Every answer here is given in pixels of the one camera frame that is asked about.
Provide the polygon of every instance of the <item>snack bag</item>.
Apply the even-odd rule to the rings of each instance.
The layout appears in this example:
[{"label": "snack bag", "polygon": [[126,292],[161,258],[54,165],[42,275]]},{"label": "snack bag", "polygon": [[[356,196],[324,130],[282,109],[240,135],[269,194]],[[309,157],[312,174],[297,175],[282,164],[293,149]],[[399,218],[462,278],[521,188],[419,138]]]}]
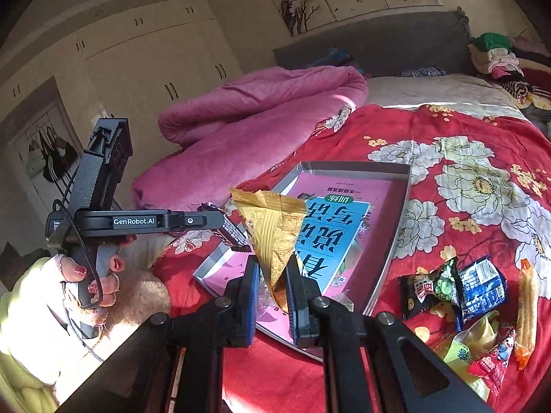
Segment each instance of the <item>snack bag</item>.
[{"label": "snack bag", "polygon": [[475,322],[466,331],[459,332],[451,341],[444,362],[469,385],[484,401],[488,399],[490,389],[484,380],[469,373],[473,361],[483,357],[495,345],[499,324],[494,321],[499,312],[493,310]]},{"label": "snack bag", "polygon": [[521,259],[519,278],[519,316],[514,356],[524,370],[536,347],[538,327],[539,276],[528,259]]},{"label": "snack bag", "polygon": [[457,280],[457,258],[451,258],[427,275],[401,276],[403,319],[409,320],[440,301],[451,303],[456,315],[459,314]]},{"label": "snack bag", "polygon": [[490,389],[494,399],[498,396],[505,371],[511,357],[516,330],[504,324],[499,328],[498,343],[478,360],[473,361],[467,369],[470,374],[480,377]]},{"label": "snack bag", "polygon": [[483,315],[507,301],[507,282],[489,256],[459,271],[461,329],[465,321]]},{"label": "snack bag", "polygon": [[306,216],[306,203],[271,191],[246,193],[232,188],[231,196],[251,239],[266,286],[280,308],[289,313],[285,280],[281,276]]}]

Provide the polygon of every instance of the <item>gray tray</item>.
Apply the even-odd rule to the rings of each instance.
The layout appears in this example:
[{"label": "gray tray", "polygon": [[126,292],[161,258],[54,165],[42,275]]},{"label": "gray tray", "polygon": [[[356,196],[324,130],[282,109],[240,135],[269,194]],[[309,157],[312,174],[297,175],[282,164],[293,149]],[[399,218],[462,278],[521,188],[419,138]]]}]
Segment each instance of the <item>gray tray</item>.
[{"label": "gray tray", "polygon": [[[392,211],[394,215],[391,218],[385,218],[384,222],[392,222],[394,234],[389,237],[387,247],[384,252],[384,260],[379,263],[378,275],[373,278],[370,283],[367,283],[365,291],[365,299],[361,303],[354,301],[354,310],[361,311],[364,315],[369,315],[373,311],[375,303],[379,297],[382,287],[385,282],[385,278],[388,272],[388,267],[394,256],[394,249],[398,240],[398,233],[400,230],[400,224],[402,221],[404,208],[409,196],[410,189],[410,173],[411,169],[409,165],[403,165],[398,163],[379,163],[379,162],[346,162],[346,161],[311,161],[302,162],[293,171],[289,172],[273,189],[274,192],[280,194],[287,194],[293,187],[298,176],[302,173],[314,174],[319,176],[334,176],[343,178],[355,178],[355,179],[371,179],[371,180],[394,180],[402,182],[403,185],[398,185],[395,190],[395,198],[392,199]],[[243,225],[239,224],[239,229],[245,231]],[[194,277],[197,281],[213,296],[217,296],[205,283],[204,278],[209,272],[216,266],[220,266],[222,262],[225,262],[228,255],[232,251],[224,244],[220,244],[199,266],[194,272]],[[293,347],[292,343],[289,343],[276,333],[271,332],[262,325],[257,324],[257,328],[262,332],[268,334],[272,338]],[[315,360],[321,361],[321,354],[319,350],[301,350],[299,352],[306,354]]]}]

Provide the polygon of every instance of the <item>pink blanket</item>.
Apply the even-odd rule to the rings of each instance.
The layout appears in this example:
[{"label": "pink blanket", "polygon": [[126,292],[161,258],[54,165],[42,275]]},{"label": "pink blanket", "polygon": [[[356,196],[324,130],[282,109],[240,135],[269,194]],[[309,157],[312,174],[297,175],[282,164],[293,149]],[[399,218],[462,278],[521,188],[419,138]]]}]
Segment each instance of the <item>pink blanket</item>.
[{"label": "pink blanket", "polygon": [[341,126],[337,115],[367,99],[367,84],[353,67],[287,71],[274,67],[177,104],[159,118],[170,141],[189,146],[136,179],[141,209],[195,210],[223,204],[229,187],[255,178],[306,141],[318,122]]}]

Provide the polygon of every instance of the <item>screw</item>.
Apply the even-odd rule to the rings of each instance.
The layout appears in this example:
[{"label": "screw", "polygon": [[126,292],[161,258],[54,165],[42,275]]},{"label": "screw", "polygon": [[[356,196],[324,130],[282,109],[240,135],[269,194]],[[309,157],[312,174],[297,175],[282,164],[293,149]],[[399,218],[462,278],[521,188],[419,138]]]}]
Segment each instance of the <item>screw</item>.
[{"label": "screw", "polygon": [[331,303],[331,300],[327,297],[316,297],[312,300],[312,303],[316,307],[325,309],[327,306],[329,306],[329,303]]},{"label": "screw", "polygon": [[390,312],[379,312],[376,318],[379,322],[386,324],[387,326],[394,324],[394,321],[396,320],[396,317]]},{"label": "screw", "polygon": [[231,306],[231,299],[228,297],[218,297],[214,300],[214,304],[217,307],[230,307]]},{"label": "screw", "polygon": [[169,316],[166,315],[164,312],[157,312],[149,318],[149,321],[152,322],[154,325],[159,326],[165,323],[168,319]]}]

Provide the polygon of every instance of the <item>red nail polish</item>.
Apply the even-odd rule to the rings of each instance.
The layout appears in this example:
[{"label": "red nail polish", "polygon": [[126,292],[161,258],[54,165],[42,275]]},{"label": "red nail polish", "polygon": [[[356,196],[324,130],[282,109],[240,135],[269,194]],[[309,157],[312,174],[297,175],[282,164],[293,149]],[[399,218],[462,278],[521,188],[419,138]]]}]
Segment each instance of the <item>red nail polish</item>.
[{"label": "red nail polish", "polygon": [[81,275],[81,276],[86,276],[86,267],[82,267],[81,265],[77,265],[74,269],[74,272],[77,274],[77,275]]}]

